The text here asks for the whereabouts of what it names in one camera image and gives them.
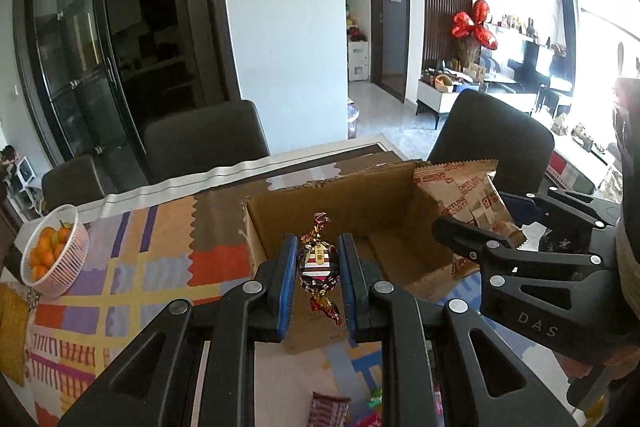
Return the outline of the white shelf with toys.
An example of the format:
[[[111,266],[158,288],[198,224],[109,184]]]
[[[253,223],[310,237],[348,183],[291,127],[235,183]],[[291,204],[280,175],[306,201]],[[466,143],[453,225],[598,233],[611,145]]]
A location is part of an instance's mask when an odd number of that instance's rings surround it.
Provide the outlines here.
[[[360,29],[356,17],[348,14],[347,25],[347,66],[348,81],[369,80],[369,43]]]

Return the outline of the brown cardboard box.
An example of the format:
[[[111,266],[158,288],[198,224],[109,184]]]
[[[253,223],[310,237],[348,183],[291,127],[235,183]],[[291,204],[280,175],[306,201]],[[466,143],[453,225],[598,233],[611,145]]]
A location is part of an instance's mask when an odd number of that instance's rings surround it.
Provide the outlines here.
[[[312,229],[314,214],[330,218],[322,236],[335,245],[352,234],[358,256],[416,298],[437,301],[461,279],[454,253],[434,239],[437,202],[413,182],[415,161],[396,162],[332,180],[250,196],[244,202],[252,269],[278,257],[283,236]]]

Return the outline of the yellow woven mat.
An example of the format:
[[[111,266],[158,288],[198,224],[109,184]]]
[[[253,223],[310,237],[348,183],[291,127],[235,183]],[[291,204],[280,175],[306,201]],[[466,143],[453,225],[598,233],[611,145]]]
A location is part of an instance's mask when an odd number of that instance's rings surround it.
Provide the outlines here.
[[[20,387],[25,382],[25,339],[29,309],[7,283],[1,284],[1,373]]]

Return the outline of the dark chair far middle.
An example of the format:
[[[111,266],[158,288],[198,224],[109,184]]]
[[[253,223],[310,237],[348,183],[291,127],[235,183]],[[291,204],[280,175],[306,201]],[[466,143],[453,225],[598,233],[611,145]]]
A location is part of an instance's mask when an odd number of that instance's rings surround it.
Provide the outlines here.
[[[145,129],[144,145],[153,183],[269,155],[257,108],[246,100],[154,121]]]

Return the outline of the black glass cabinet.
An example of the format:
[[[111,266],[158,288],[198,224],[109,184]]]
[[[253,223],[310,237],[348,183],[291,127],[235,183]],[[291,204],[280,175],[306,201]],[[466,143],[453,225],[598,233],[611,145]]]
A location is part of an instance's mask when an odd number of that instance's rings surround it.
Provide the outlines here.
[[[49,160],[120,186],[148,177],[152,122],[240,98],[226,0],[14,0],[14,43]]]

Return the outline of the dark chair far left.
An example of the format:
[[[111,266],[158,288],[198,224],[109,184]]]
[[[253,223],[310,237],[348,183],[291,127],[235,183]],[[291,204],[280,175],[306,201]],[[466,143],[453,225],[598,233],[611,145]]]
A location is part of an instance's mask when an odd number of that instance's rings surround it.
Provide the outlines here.
[[[110,178],[90,155],[65,161],[41,180],[44,208],[51,212],[63,205],[80,206],[106,195]]]

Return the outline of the colourful patterned tablecloth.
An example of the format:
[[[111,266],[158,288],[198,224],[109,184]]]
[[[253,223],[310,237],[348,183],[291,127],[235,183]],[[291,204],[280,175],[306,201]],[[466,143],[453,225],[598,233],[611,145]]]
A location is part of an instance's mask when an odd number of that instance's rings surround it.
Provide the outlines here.
[[[155,315],[179,297],[212,303],[254,271],[246,243],[243,205],[252,195],[346,176],[390,161],[372,153],[290,173],[245,180],[206,192],[90,222],[89,254],[78,279],[61,297],[28,295],[25,376],[11,390],[28,420],[54,426],[96,377]],[[288,379],[280,395],[294,411],[280,413],[272,395],[259,402],[258,424],[304,425],[313,391],[349,397],[351,419],[368,413],[381,384],[380,348],[357,346],[321,314],[326,331],[317,348],[293,338],[262,347],[262,369]]]

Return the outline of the red foil balloon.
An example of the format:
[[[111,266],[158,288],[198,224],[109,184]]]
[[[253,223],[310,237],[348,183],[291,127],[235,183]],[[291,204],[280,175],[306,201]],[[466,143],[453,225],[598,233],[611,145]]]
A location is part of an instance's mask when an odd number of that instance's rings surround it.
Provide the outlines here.
[[[485,0],[476,0],[471,13],[460,11],[454,14],[451,35],[457,39],[472,36],[483,48],[495,51],[498,49],[497,38],[485,27],[488,15],[488,3]]]

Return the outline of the white sideboard cabinet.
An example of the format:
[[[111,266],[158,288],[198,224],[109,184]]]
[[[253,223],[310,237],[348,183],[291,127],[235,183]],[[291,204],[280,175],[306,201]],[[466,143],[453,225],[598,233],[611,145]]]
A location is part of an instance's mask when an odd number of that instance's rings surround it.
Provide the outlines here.
[[[418,82],[418,97],[416,98],[416,113],[430,114],[434,119],[434,130],[437,130],[442,118],[450,114],[459,92],[440,92],[430,84]]]

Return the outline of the dark chair right side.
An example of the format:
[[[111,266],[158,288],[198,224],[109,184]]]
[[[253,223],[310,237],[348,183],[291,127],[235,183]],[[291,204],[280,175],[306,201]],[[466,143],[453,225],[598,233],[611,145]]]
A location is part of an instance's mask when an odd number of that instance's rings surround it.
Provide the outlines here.
[[[534,118],[484,93],[464,91],[454,102],[427,160],[498,162],[498,190],[536,193],[554,150],[552,133]]]

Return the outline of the dark chair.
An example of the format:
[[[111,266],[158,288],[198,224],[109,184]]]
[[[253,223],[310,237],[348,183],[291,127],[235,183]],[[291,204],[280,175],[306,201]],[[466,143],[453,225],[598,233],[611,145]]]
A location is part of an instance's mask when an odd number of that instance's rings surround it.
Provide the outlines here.
[[[63,205],[80,206],[106,195],[110,178],[90,155],[65,161],[41,180],[44,208],[51,212]]]
[[[534,118],[484,93],[464,91],[454,102],[427,160],[498,162],[498,190],[536,193],[554,150],[552,133]]]
[[[153,183],[269,155],[257,108],[246,100],[154,121],[145,129],[144,145]]]

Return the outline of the red gold candy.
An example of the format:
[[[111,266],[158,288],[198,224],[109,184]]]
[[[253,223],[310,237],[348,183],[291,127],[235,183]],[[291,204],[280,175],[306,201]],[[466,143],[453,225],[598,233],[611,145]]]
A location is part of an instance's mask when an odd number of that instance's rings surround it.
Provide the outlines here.
[[[321,312],[336,326],[340,326],[340,309],[330,297],[330,292],[340,281],[337,248],[322,236],[329,222],[330,218],[325,212],[314,214],[311,231],[299,239],[297,275],[300,286],[309,294],[310,309]]]

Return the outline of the purple striped snack bar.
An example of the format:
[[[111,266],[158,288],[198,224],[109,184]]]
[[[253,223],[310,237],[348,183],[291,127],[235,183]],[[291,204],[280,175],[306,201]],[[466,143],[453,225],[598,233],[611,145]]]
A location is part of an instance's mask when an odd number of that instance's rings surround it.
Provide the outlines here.
[[[308,427],[344,427],[350,403],[349,398],[312,394]]]

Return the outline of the white basket of oranges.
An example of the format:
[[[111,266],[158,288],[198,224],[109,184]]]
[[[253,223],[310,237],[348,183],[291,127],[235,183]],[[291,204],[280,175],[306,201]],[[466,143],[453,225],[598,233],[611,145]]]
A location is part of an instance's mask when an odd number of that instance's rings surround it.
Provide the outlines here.
[[[89,234],[73,205],[51,211],[29,237],[21,260],[23,282],[46,298],[70,289],[85,264]]]

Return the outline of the dark interior door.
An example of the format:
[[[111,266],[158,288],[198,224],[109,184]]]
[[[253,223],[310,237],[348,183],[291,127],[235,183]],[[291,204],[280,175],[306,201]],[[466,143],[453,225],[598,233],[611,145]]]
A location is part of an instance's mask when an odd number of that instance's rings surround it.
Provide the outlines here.
[[[371,0],[371,81],[405,102],[410,0]]]

